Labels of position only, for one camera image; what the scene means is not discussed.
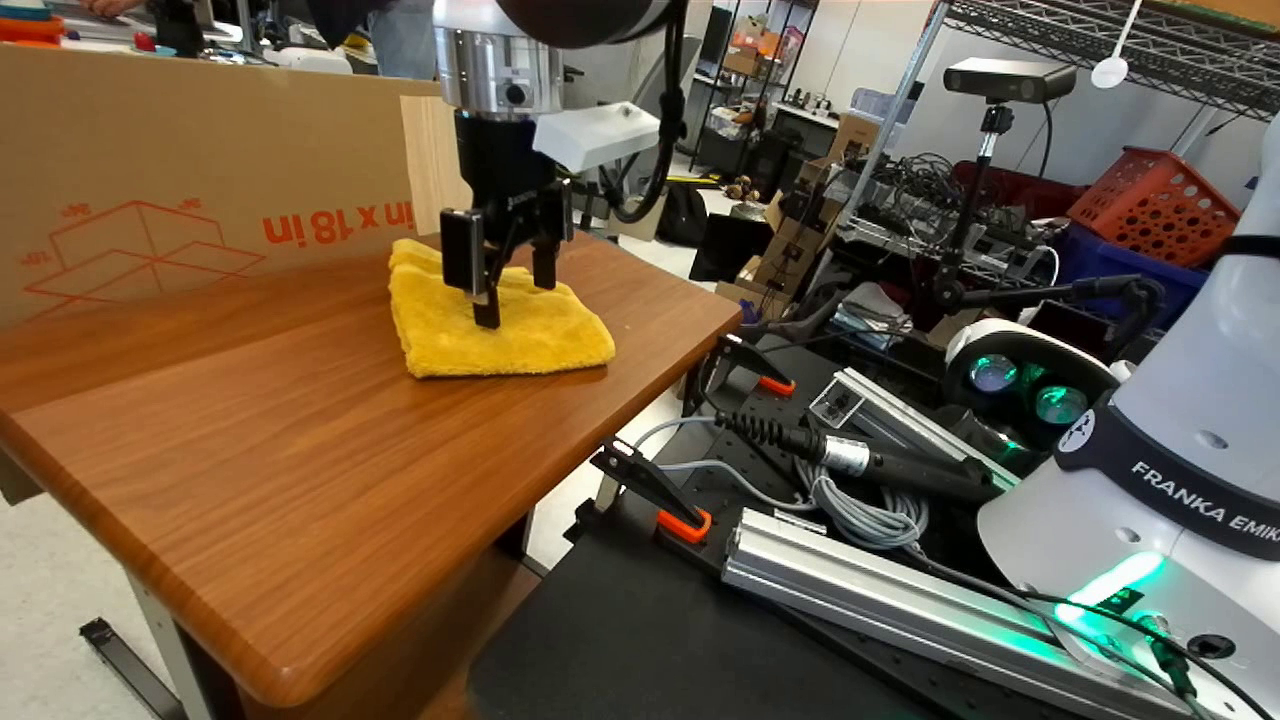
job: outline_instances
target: wooden table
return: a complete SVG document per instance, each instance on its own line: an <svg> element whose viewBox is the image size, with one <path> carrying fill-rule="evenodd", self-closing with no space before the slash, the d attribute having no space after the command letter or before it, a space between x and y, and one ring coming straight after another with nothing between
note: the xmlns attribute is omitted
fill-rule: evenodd
<svg viewBox="0 0 1280 720"><path fill-rule="evenodd" d="M738 318L576 239L561 278L607 367L414 378L386 278L345 260L0 335L0 444L267 706L338 683Z"/></svg>

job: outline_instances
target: cardboard box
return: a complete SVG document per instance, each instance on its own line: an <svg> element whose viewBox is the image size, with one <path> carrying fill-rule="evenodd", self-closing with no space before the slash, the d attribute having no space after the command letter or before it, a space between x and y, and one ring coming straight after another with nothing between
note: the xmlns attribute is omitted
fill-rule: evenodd
<svg viewBox="0 0 1280 720"><path fill-rule="evenodd" d="M877 135L881 135L877 115L843 112L830 160L843 163L843 156L873 151Z"/></svg>
<svg viewBox="0 0 1280 720"><path fill-rule="evenodd" d="M0 322L390 251L468 197L437 84L0 49L0 89Z"/></svg>
<svg viewBox="0 0 1280 720"><path fill-rule="evenodd" d="M755 287L796 300L803 287L813 262L830 247L832 233L799 224L791 216L781 218L781 227L769 239L769 251L753 276Z"/></svg>

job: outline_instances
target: franka emika robot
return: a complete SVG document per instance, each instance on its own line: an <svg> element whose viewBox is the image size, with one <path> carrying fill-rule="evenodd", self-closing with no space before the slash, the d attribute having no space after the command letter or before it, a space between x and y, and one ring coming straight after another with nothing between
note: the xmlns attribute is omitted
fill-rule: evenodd
<svg viewBox="0 0 1280 720"><path fill-rule="evenodd" d="M652 145L658 119L607 106L566 119L557 49L685 27L685 0L437 0L439 68L459 106L471 210L444 210L444 278L500 326L495 271L531 245L557 285L569 239L561 167ZM665 145L681 99L665 99ZM1198 303L1022 487L981 508L981 541L1024 592L1153 620L1208 645L1216 668L1280 706L1280 115L1255 197Z"/></svg>
<svg viewBox="0 0 1280 720"><path fill-rule="evenodd" d="M1214 641L1216 668L1268 711L1280 706L1275 308L1280 115L1194 308L1051 459L981 508L981 541L1017 589L1079 605L1128 594L1128 617L1176 645Z"/></svg>

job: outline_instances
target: yellow towel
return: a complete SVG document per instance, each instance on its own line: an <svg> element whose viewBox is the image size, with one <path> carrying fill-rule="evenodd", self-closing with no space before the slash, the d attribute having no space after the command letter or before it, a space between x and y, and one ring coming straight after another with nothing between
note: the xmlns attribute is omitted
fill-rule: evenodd
<svg viewBox="0 0 1280 720"><path fill-rule="evenodd" d="M414 377L531 377L607 365L605 318L569 285L537 287L528 269L504 269L504 322L475 326L471 303L439 276L439 251L391 245L391 318Z"/></svg>

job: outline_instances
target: black cable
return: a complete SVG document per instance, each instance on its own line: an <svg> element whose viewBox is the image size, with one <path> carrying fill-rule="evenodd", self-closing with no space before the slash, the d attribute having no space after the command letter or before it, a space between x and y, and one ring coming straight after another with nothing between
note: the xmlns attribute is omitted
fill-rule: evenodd
<svg viewBox="0 0 1280 720"><path fill-rule="evenodd" d="M658 198L665 197L668 188L668 167L672 167L672 156L675 156L675 138L681 138L681 123L685 123L685 92L681 92L681 43L685 43L685 17L689 17L689 0L672 0L672 18L665 27L665 96L660 96L660 151L658 151L658 167L647 174L647 188L639 197L638 208L627 208L627 197L616 178L616 188L607 188L605 197L611 197L611 216L619 224L639 224Z"/></svg>
<svg viewBox="0 0 1280 720"><path fill-rule="evenodd" d="M1045 156L1042 156L1042 178L1045 178L1045 173L1050 173L1050 156L1051 156L1051 102L1042 102L1045 106Z"/></svg>

